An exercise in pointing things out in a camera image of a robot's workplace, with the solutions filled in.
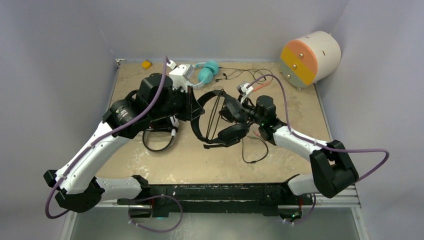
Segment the white and black headphones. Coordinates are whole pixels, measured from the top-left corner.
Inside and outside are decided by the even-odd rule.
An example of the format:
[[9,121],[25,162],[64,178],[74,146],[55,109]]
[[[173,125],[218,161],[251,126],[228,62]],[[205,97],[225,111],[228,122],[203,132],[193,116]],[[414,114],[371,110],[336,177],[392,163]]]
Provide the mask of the white and black headphones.
[[[142,132],[142,144],[143,146],[152,153],[161,153],[167,151],[172,147],[174,141],[176,139],[177,132],[179,130],[180,121],[173,115],[168,118],[162,118],[158,120],[154,120],[150,123],[147,130]],[[169,134],[170,138],[168,143],[162,148],[154,149],[149,147],[148,140],[149,134],[153,133],[153,137],[164,138],[167,134]]]

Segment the black headphones with pink mic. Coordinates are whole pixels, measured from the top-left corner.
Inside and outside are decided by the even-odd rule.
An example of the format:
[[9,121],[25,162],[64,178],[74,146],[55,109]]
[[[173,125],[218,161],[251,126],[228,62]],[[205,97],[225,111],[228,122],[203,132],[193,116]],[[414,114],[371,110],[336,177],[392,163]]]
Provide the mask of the black headphones with pink mic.
[[206,132],[202,133],[200,117],[192,120],[190,126],[205,149],[228,148],[244,143],[253,124],[242,104],[223,89],[212,90],[203,94],[197,102],[203,108],[215,100],[207,121]]

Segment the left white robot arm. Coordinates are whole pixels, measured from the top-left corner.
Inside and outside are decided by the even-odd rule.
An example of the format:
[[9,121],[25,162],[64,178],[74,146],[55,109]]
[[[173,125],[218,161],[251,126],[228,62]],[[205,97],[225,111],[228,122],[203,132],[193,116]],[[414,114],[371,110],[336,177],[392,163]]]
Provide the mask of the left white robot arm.
[[115,101],[103,115],[84,147],[62,168],[48,170],[46,183],[66,211],[83,213],[102,201],[129,199],[138,205],[149,199],[147,181],[141,176],[108,179],[97,176],[102,166],[152,122],[175,117],[192,121],[204,112],[197,102],[190,77],[176,73],[153,73],[138,89]]

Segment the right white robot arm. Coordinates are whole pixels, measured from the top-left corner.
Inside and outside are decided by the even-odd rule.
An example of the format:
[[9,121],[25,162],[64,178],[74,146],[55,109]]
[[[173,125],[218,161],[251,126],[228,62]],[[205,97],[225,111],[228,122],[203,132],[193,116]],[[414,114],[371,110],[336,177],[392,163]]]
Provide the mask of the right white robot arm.
[[292,151],[310,163],[310,174],[298,174],[286,180],[280,196],[288,204],[303,194],[321,194],[333,198],[359,180],[359,174],[345,146],[338,140],[318,140],[289,126],[276,115],[272,97],[261,95],[253,103],[238,98],[248,119],[258,125],[260,137],[270,144]]

